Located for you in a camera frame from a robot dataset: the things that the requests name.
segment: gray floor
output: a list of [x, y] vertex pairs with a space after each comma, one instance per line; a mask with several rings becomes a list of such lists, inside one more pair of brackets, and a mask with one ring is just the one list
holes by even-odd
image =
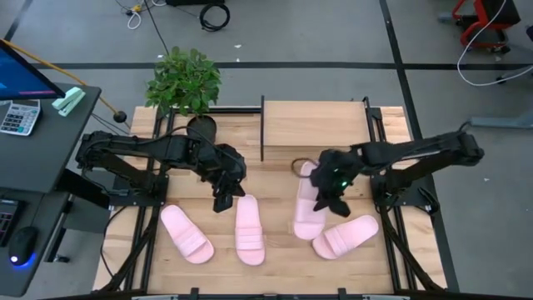
[[[456, 63], [462, 51], [460, 31], [436, 21], [455, 0], [387, 2], [404, 63]], [[508, 34], [521, 47], [504, 57], [475, 51], [465, 63], [533, 63], [533, 52], [526, 51], [533, 50], [533, 42], [524, 33], [525, 25], [533, 24], [533, 2], [515, 3], [523, 21]], [[194, 17], [174, 7], [155, 7], [153, 15], [169, 47], [198, 48], [217, 62], [393, 63], [378, 1], [227, 0], [227, 5], [232, 20], [216, 33], [202, 31]], [[0, 36], [21, 6], [22, 1], [0, 2]], [[198, 13], [201, 7], [184, 9]], [[111, 0], [33, 1], [12, 41], [54, 63], [155, 62], [164, 50], [147, 13], [142, 17], [142, 25], [132, 31]], [[101, 87], [103, 95], [130, 116], [143, 104], [145, 82], [152, 76], [146, 69], [73, 72]], [[69, 82], [59, 73], [44, 73], [54, 81]], [[505, 86], [472, 87], [454, 71], [406, 73], [425, 137], [455, 130], [472, 116], [515, 116], [533, 106], [531, 77]], [[499, 74], [465, 72], [477, 83]], [[221, 105], [257, 105], [262, 94], [280, 100], [369, 96], [374, 105], [404, 105], [395, 70], [223, 69], [222, 81]], [[96, 113], [111, 120], [101, 104]], [[86, 132], [96, 129], [103, 127], [92, 120]], [[533, 263], [528, 259], [533, 248], [533, 162], [528, 155], [533, 132], [472, 132], [486, 158], [477, 167], [450, 167], [435, 175], [461, 291], [533, 297]], [[89, 292], [101, 242], [102, 234], [69, 232], [61, 253], [70, 255], [72, 263], [43, 264], [24, 298]]]

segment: pink slipper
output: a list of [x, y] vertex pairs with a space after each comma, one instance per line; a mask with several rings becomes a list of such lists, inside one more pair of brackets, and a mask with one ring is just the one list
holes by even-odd
[[[301, 166], [300, 174], [309, 176], [315, 168], [316, 166], [312, 162], [305, 162]], [[311, 179], [300, 179], [300, 187], [296, 196], [294, 234], [301, 239], [312, 240], [318, 237], [326, 226], [327, 210], [321, 209], [318, 212], [313, 212], [316, 205], [316, 195], [318, 195], [318, 188], [311, 185]]]
[[378, 229], [374, 217], [358, 217], [326, 230], [313, 240], [313, 248], [316, 254], [325, 259], [339, 258], [372, 238]]
[[259, 206], [252, 195], [240, 197], [237, 201], [235, 245], [237, 256], [243, 263], [258, 266], [265, 261], [265, 243], [259, 220]]
[[211, 242], [176, 205], [165, 207], [161, 212], [161, 220], [174, 245], [188, 262], [205, 263], [215, 254]]

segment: white cable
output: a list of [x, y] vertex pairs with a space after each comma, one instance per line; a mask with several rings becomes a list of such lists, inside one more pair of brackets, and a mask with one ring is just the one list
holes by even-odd
[[[139, 17], [139, 23], [137, 23], [137, 25], [132, 27], [132, 20], [134, 19], [134, 17]], [[127, 21], [127, 27], [131, 30], [137, 29], [139, 28], [139, 26], [141, 26], [141, 23], [142, 23], [141, 15], [138, 14], [137, 12], [132, 11], [132, 16], [130, 17], [130, 20]]]
[[155, 5], [155, 6], [165, 6], [165, 5], [167, 5], [166, 2], [161, 3], [161, 4], [157, 4], [156, 0], [152, 0], [152, 4]]
[[465, 76], [463, 75], [463, 73], [461, 72], [461, 61], [463, 60], [463, 57], [465, 56], [466, 52], [468, 52], [468, 48], [470, 48], [470, 45], [476, 40], [476, 38], [485, 30], [487, 29], [495, 20], [496, 18], [498, 18], [498, 16], [500, 15], [501, 11], [503, 10], [503, 7], [506, 5], [507, 3], [507, 0], [504, 0], [503, 1], [503, 4], [501, 4], [501, 7], [500, 7], [500, 10], [496, 13], [496, 15], [492, 18], [492, 20], [490, 22], [488, 22], [471, 40], [470, 42], [468, 43], [468, 45], [465, 47], [465, 51], [463, 51], [463, 53], [461, 54], [461, 57], [459, 57], [459, 61], [457, 62], [457, 71], [459, 72], [459, 75], [461, 75], [461, 78], [463, 78], [463, 80], [474, 86], [474, 87], [488, 87], [488, 86], [491, 86], [491, 85], [494, 85], [494, 84], [497, 84], [497, 83], [503, 83], [503, 82], [506, 82], [508, 80], [511, 80], [511, 79], [514, 79], [514, 78], [518, 78], [524, 74], [527, 74], [529, 72], [531, 72], [531, 70], [533, 70], [533, 66], [531, 66], [530, 68], [528, 68], [527, 70], [525, 70], [524, 72], [521, 72], [520, 74], [516, 74], [512, 77], [508, 77], [508, 78], [503, 78], [503, 79], [500, 79], [498, 81], [495, 81], [495, 82], [489, 82], [489, 83], [473, 83], [471, 81], [469, 81], [468, 79], [465, 78]]

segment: green leaves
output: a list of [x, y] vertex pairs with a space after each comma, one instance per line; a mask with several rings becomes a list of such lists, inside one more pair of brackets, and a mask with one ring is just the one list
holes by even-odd
[[176, 106], [184, 116], [190, 108], [202, 115], [209, 111], [209, 102], [217, 103], [220, 84], [220, 71], [205, 54], [173, 47], [156, 63], [154, 80], [147, 82], [146, 106], [158, 106], [163, 112]]

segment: computer monitor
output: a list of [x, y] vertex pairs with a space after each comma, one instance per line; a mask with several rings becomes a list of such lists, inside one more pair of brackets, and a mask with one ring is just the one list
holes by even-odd
[[0, 40], [0, 101], [64, 97], [59, 87]]

